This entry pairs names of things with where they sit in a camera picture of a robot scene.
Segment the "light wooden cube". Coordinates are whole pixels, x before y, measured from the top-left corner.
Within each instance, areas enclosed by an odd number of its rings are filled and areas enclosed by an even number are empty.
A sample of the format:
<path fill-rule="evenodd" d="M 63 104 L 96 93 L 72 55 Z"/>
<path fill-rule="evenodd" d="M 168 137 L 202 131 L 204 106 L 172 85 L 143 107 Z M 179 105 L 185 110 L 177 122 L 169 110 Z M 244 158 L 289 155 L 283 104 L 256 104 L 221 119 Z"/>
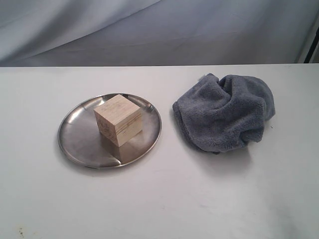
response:
<path fill-rule="evenodd" d="M 142 131 L 142 109 L 117 94 L 94 109 L 99 132 L 120 147 Z"/>

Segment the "grey fleece cloth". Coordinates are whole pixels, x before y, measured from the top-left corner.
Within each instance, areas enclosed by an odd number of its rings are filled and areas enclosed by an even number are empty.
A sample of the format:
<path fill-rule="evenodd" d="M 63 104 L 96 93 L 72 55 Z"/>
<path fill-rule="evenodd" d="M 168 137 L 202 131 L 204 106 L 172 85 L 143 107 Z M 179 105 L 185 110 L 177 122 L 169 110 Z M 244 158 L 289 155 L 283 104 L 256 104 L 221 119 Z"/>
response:
<path fill-rule="evenodd" d="M 275 115 L 272 91 L 261 79 L 203 76 L 173 105 L 181 134 L 190 146 L 214 154 L 260 142 L 265 123 Z"/>

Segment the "round stainless steel plate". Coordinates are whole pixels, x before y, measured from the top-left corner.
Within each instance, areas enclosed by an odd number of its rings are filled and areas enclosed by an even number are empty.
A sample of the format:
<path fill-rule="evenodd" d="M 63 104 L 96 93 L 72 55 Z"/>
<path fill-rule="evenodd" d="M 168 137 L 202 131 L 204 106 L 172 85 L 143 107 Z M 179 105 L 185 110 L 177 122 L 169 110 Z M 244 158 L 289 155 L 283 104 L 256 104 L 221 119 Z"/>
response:
<path fill-rule="evenodd" d="M 143 130 L 120 147 L 100 134 L 94 108 L 114 96 L 106 94 L 88 99 L 63 119 L 58 144 L 68 160 L 94 169 L 122 167 L 142 158 L 154 147 L 162 128 L 160 114 L 149 101 L 132 94 L 123 96 L 141 108 Z"/>

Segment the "white backdrop curtain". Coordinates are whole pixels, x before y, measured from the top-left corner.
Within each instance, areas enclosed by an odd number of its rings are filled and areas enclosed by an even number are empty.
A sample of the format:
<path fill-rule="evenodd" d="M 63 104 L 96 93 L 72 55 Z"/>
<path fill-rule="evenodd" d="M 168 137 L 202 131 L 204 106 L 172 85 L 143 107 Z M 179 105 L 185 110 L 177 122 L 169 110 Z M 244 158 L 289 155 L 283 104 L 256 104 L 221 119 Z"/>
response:
<path fill-rule="evenodd" d="M 316 0 L 3 0 L 3 67 L 296 63 Z"/>

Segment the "black stand pole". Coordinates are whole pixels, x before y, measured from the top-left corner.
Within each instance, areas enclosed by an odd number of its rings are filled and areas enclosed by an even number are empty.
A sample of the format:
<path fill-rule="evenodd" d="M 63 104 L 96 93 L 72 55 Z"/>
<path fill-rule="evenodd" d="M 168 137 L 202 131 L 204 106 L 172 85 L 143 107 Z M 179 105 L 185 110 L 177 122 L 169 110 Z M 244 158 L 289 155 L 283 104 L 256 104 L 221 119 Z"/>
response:
<path fill-rule="evenodd" d="M 310 62 L 310 60 L 311 60 L 311 58 L 312 58 L 312 56 L 313 56 L 313 54 L 315 52 L 315 49 L 317 47 L 318 42 L 319 42 L 319 31 L 317 30 L 316 31 L 316 35 L 315 35 L 315 37 L 314 37 L 314 39 L 312 41 L 312 44 L 311 44 L 311 46 L 309 48 L 309 51 L 308 51 L 308 53 L 306 55 L 306 58 L 304 60 L 305 64 L 308 64 Z"/>

